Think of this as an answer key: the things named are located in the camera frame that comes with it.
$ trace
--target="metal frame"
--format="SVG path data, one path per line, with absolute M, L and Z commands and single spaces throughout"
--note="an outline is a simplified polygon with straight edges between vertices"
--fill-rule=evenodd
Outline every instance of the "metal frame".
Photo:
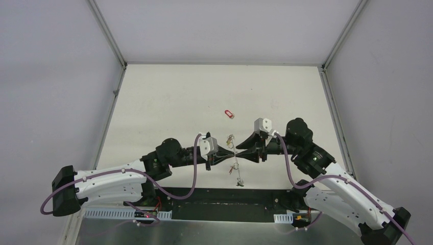
M 122 74 L 119 78 L 119 83 L 115 91 L 113 91 L 114 98 L 113 102 L 110 107 L 110 113 L 107 119 L 107 122 L 104 124 L 104 131 L 103 136 L 101 139 L 101 143 L 95 158 L 95 162 L 92 169 L 96 169 L 99 158 L 101 156 L 102 148 L 104 146 L 105 138 L 107 136 L 108 128 L 111 122 L 111 118 L 114 113 L 114 108 L 117 102 L 118 94 L 120 91 L 120 88 L 122 86 L 123 78 L 126 73 L 127 68 L 127 62 L 124 59 L 110 29 L 108 28 L 108 25 L 101 13 L 101 10 L 99 9 L 97 3 L 95 0 L 86 0 L 91 12 L 93 13 L 96 22 L 98 23 L 98 26 L 101 28 L 102 33 L 106 37 L 106 40 L 108 44 L 110 45 L 114 55 L 116 56 L 117 60 L 119 61 L 120 65 L 122 66 Z M 346 145 L 346 140 L 344 137 L 343 128 L 340 122 L 340 116 L 338 112 L 338 108 L 336 106 L 336 103 L 334 101 L 334 96 L 332 92 L 332 88 L 329 84 L 327 75 L 326 75 L 326 69 L 332 62 L 333 58 L 335 57 L 336 53 L 340 49 L 340 47 L 343 45 L 344 40 L 350 33 L 352 27 L 356 23 L 360 13 L 365 8 L 366 4 L 369 2 L 369 0 L 360 0 L 357 4 L 355 10 L 353 11 L 352 15 L 350 16 L 349 21 L 343 28 L 343 31 L 341 32 L 340 36 L 338 37 L 336 43 L 332 47 L 331 52 L 329 53 L 328 57 L 326 58 L 326 61 L 323 64 L 285 64 L 285 63 L 225 63 L 225 62 L 200 62 L 200 63 L 194 63 L 194 62 L 130 62 L 131 64 L 204 64 L 204 65 L 286 65 L 286 66 L 317 66 L 319 70 L 319 74 L 322 80 L 323 90 L 325 92 L 326 100 L 328 102 L 329 111 L 331 113 L 332 122 L 334 124 L 335 133 L 337 134 L 340 150 L 343 153 L 343 160 L 344 165 L 346 167 L 346 170 L 352 174 L 353 178 L 356 179 L 356 175 L 353 169 L 353 164 L 350 159 L 350 154 Z M 80 230 L 81 221 L 83 219 L 85 213 L 85 209 L 82 209 L 80 212 L 70 215 L 66 221 L 66 226 L 63 230 L 62 236 L 59 239 L 58 244 L 60 245 L 75 245 L 78 232 Z

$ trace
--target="red clip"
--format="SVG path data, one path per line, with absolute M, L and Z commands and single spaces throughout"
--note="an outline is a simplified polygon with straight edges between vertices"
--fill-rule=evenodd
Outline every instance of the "red clip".
M 229 110 L 225 110 L 224 113 L 230 118 L 233 119 L 234 118 L 234 114 L 231 113 Z

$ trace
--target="gray floor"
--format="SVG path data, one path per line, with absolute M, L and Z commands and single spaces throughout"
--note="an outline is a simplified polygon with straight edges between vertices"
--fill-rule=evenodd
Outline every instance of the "gray floor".
M 285 234 L 289 224 L 236 222 L 161 222 L 157 227 L 137 227 L 132 222 L 113 228 L 123 220 L 83 219 L 76 245 L 163 244 L 163 245 L 299 245 L 362 244 L 349 228 L 323 215 L 307 232 Z

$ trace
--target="white wall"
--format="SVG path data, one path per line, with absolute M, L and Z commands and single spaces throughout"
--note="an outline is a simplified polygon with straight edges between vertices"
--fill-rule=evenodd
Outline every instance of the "white wall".
M 229 119 L 225 110 L 234 113 Z M 210 132 L 226 149 L 247 139 L 259 117 L 272 120 L 285 134 L 288 121 L 301 117 L 314 132 L 315 143 L 344 166 L 332 119 L 316 67 L 246 65 L 128 65 L 108 129 L 98 169 L 118 166 L 155 150 L 167 138 L 183 147 L 194 145 L 199 132 Z M 198 167 L 197 187 L 236 187 L 229 175 L 233 159 L 212 171 Z M 247 189 L 290 189 L 282 156 L 265 163 L 239 159 Z M 295 180 L 307 179 L 291 165 Z M 193 166 L 172 168 L 162 186 L 191 187 Z
M 65 218 L 39 207 L 93 166 L 121 67 L 86 1 L 1 1 L 0 33 L 0 243 L 56 244 Z
M 322 64 L 359 0 L 101 0 L 128 62 Z
M 370 1 L 328 69 L 356 175 L 430 244 L 433 1 Z M 408 244 L 401 238 L 399 244 Z

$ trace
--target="robotic arm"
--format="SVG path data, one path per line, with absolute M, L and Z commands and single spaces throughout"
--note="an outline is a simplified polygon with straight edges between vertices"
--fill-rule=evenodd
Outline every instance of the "robotic arm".
M 259 118 L 254 123 L 253 134 L 236 147 L 245 151 L 236 156 L 258 163 L 260 159 L 266 161 L 267 155 L 284 154 L 288 177 L 294 186 L 287 192 L 285 206 L 292 211 L 299 212 L 299 209 L 304 208 L 322 211 L 349 227 L 361 237 L 364 244 L 395 244 L 401 234 L 409 238 L 404 229 L 410 213 L 402 207 L 394 209 L 363 188 L 329 153 L 313 143 L 312 135 L 301 118 L 287 123 L 284 136 L 272 128 L 269 119 Z M 43 210 L 48 199 L 41 212 L 65 216 L 92 204 L 137 202 L 155 197 L 154 182 L 149 178 L 158 181 L 171 176 L 170 166 L 193 165 L 194 149 L 197 151 L 196 164 L 206 164 L 207 170 L 234 157 L 232 151 L 218 146 L 210 133 L 196 140 L 199 147 L 182 148 L 176 139 L 166 139 L 155 151 L 119 167 L 74 171 L 72 166 L 66 166 L 52 182 L 53 212 Z M 313 181 L 294 183 L 290 174 L 289 154 L 297 168 L 313 178 Z M 335 194 L 315 187 L 313 184 L 318 181 Z

